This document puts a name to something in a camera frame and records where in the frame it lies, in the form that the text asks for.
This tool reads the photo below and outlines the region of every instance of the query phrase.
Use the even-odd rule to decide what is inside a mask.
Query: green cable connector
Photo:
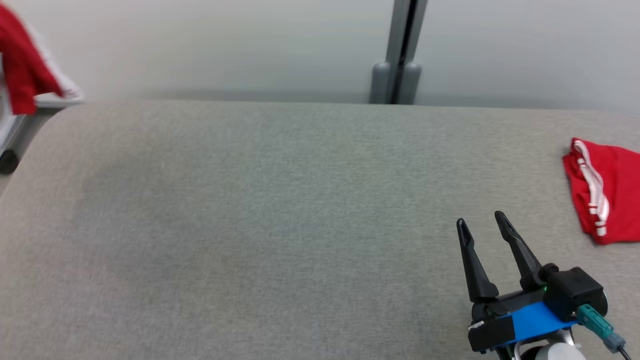
[[[625,339],[613,331],[613,325],[600,315],[591,305],[581,305],[577,311],[578,322],[595,333],[612,353],[625,347]]]

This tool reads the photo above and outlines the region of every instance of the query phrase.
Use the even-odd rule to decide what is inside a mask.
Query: gray tabletop
[[[455,222],[502,293],[493,212],[581,266],[640,358],[640,244],[582,234],[572,136],[590,111],[141,101],[55,116],[0,200],[2,359],[493,359],[470,350]],[[615,359],[576,331],[588,359]]]

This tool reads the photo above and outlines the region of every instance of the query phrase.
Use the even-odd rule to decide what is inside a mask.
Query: red fabric
[[[581,144],[586,152],[580,150]],[[582,230],[601,245],[640,241],[640,154],[573,138],[563,162]],[[601,188],[589,168],[602,178]],[[596,183],[591,189],[589,178]]]
[[[54,92],[62,96],[56,79],[42,61],[20,20],[0,4],[0,53],[14,114],[36,111],[34,97]]]

